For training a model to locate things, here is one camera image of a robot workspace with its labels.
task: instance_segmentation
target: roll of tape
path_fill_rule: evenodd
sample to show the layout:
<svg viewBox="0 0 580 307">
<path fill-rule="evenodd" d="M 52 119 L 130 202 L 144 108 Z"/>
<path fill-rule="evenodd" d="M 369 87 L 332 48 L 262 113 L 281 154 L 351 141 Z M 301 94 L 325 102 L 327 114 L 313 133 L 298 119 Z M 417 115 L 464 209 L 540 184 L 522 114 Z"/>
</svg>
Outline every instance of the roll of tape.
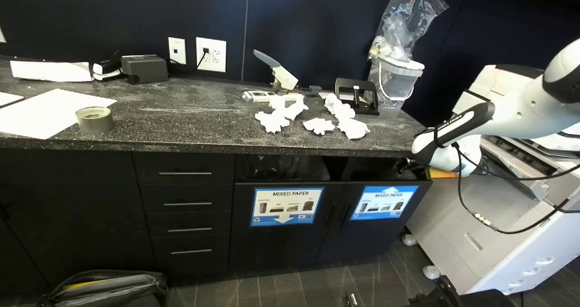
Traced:
<svg viewBox="0 0 580 307">
<path fill-rule="evenodd" d="M 110 131 L 114 126 L 111 110 L 105 107 L 82 108 L 76 115 L 78 127 L 88 134 Z"/>
</svg>

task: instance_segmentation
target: countertop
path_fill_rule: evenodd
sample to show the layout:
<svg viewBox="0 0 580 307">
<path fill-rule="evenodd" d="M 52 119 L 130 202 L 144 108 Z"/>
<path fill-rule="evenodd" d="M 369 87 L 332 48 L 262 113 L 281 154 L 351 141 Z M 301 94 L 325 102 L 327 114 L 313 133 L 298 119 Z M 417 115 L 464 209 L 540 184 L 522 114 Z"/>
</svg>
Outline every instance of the countertop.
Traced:
<svg viewBox="0 0 580 307">
<path fill-rule="evenodd" d="M 282 132 L 271 134 L 254 118 L 259 111 L 271 113 L 267 103 L 241 99 L 244 91 L 268 90 L 268 86 L 195 78 L 134 86 L 125 80 L 37 82 L 13 78 L 9 62 L 0 60 L 0 92 L 31 98 L 55 88 L 118 100 L 110 106 L 115 128 L 89 135 L 75 124 L 47 140 L 0 133 L 0 148 L 405 157 L 410 155 L 413 135 L 423 130 L 407 113 L 390 111 L 379 117 L 357 115 L 355 119 L 371 130 L 359 140 L 348 140 L 338 129 L 315 135 L 303 127 L 303 121 L 316 117 L 337 121 L 321 98 L 308 97 L 304 102 L 310 110 Z"/>
</svg>

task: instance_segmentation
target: plastic container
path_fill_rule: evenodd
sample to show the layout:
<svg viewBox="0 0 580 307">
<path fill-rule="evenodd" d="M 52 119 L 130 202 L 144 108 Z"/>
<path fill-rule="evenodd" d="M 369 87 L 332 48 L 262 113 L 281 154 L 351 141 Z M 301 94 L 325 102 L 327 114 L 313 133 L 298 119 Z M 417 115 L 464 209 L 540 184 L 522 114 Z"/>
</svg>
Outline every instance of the plastic container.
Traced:
<svg viewBox="0 0 580 307">
<path fill-rule="evenodd" d="M 415 82 L 425 66 L 416 61 L 401 62 L 389 57 L 372 60 L 368 80 L 377 88 L 380 110 L 397 110 L 413 94 Z"/>
</svg>

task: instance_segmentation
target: electrical outlet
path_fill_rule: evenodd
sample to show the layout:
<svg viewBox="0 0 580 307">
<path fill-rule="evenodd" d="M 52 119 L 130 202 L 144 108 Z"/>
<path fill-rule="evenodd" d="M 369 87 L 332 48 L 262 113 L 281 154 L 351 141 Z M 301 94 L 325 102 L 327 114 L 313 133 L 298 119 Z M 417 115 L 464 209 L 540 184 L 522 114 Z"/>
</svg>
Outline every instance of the electrical outlet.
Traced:
<svg viewBox="0 0 580 307">
<path fill-rule="evenodd" d="M 169 37 L 169 58 L 172 63 L 187 63 L 185 50 L 185 39 Z"/>
<path fill-rule="evenodd" d="M 6 38 L 4 38 L 4 34 L 2 34 L 2 28 L 0 28 L 0 42 L 6 43 Z"/>
<path fill-rule="evenodd" d="M 199 70 L 209 70 L 212 72 L 226 72 L 226 41 L 219 39 L 195 38 L 197 47 L 197 61 L 203 57 L 203 49 L 209 49 L 203 61 L 199 64 Z"/>
</svg>

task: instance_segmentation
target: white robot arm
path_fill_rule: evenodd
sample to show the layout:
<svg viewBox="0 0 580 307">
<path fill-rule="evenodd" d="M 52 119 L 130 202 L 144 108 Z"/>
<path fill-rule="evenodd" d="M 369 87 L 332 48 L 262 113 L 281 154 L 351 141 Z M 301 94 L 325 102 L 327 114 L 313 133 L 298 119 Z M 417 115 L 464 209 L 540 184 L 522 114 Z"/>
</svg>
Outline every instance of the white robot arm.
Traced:
<svg viewBox="0 0 580 307">
<path fill-rule="evenodd" d="M 411 147 L 415 159 L 462 175 L 476 166 L 462 160 L 455 146 L 479 163 L 481 135 L 531 139 L 559 132 L 580 121 L 580 39 L 562 49 L 543 75 L 522 89 L 479 103 L 452 120 L 419 134 Z"/>
</svg>

